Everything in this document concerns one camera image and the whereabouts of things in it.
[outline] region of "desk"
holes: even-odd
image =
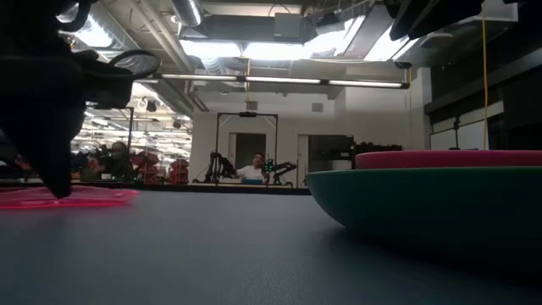
[[[0,304],[541,304],[352,239],[310,196],[142,191],[0,213]]]

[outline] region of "white shirt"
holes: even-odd
[[[253,165],[248,165],[242,169],[238,169],[237,175],[247,179],[263,180],[262,169],[256,169]]]

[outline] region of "yellow cable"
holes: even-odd
[[[487,133],[488,133],[488,101],[489,101],[489,90],[488,90],[488,55],[486,47],[486,31],[485,31],[485,3],[482,4],[482,42],[484,47],[484,150],[487,149]]]

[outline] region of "fluorescent light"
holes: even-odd
[[[247,76],[247,81],[273,82],[273,83],[294,83],[294,84],[319,84],[320,80],[312,79],[296,79],[283,77],[267,77],[267,76]]]
[[[106,119],[119,120],[119,121],[130,120],[130,118],[125,118],[125,117],[107,117]],[[155,118],[134,118],[134,122],[159,122],[159,120]]]
[[[220,81],[236,81],[237,76],[233,75],[172,75],[164,74],[163,78],[166,79],[179,79],[179,80],[220,80]]]
[[[157,84],[158,80],[140,79],[140,80],[134,80],[134,82],[138,82],[141,84]]]
[[[243,54],[250,59],[297,60],[310,58],[311,52],[301,44],[253,42]]]
[[[376,41],[373,48],[364,60],[366,61],[386,61],[391,59],[399,50],[401,50],[408,42],[408,36],[404,36],[396,41],[390,38],[391,26],[384,34]]]
[[[235,81],[237,76],[233,75],[162,75],[165,79],[180,79],[180,80],[226,80]],[[303,79],[303,78],[286,78],[286,77],[269,77],[269,76],[245,76],[246,82],[268,82],[282,84],[308,84],[308,85],[324,85],[324,86],[363,86],[374,88],[393,88],[401,89],[404,84],[400,82],[380,82],[370,80],[319,80],[319,79]]]
[[[342,43],[335,49],[335,56],[346,52],[346,49],[348,48],[348,46],[350,46],[350,44],[352,43],[352,40],[354,40],[354,37],[358,33],[359,29],[362,27],[363,21],[365,21],[365,17],[366,17],[365,15],[361,15],[361,16],[358,16],[354,20],[354,22],[350,26],[350,29],[345,35],[345,39],[343,39]]]
[[[378,81],[364,81],[364,80],[330,80],[329,84],[332,86],[362,86],[362,87],[374,87],[374,88],[401,88],[401,83],[386,83]]]
[[[410,50],[411,47],[413,47],[416,42],[418,42],[419,38],[414,39],[413,41],[409,41],[399,52],[397,52],[396,55],[393,56],[393,60],[399,59],[401,56],[403,56],[404,53],[406,53],[408,50]]]
[[[181,40],[186,54],[199,58],[240,57],[241,50],[234,42],[193,42]]]
[[[147,136],[144,134],[145,131],[132,131],[133,136]],[[126,131],[123,130],[99,130],[99,129],[81,129],[80,133],[102,133],[109,135],[125,136]],[[150,136],[178,136],[178,137],[187,137],[188,135],[185,132],[170,132],[170,131],[147,131],[147,134]]]
[[[105,119],[92,119],[91,122],[94,122],[98,125],[107,126],[108,122]]]
[[[111,122],[111,123],[109,123],[109,124],[111,124],[111,125],[113,125],[113,126],[117,126],[117,127],[119,127],[120,129],[123,129],[123,130],[129,130],[128,128],[126,128],[126,127],[124,127],[124,126],[122,126],[122,125],[119,125],[119,124],[117,124],[117,123]]]

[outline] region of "whiteboard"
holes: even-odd
[[[480,121],[459,127],[457,137],[461,149],[484,149],[484,122]],[[487,136],[485,137],[485,144],[486,148],[489,149],[489,139]]]
[[[455,147],[455,130],[447,130],[431,135],[431,150],[448,150]]]

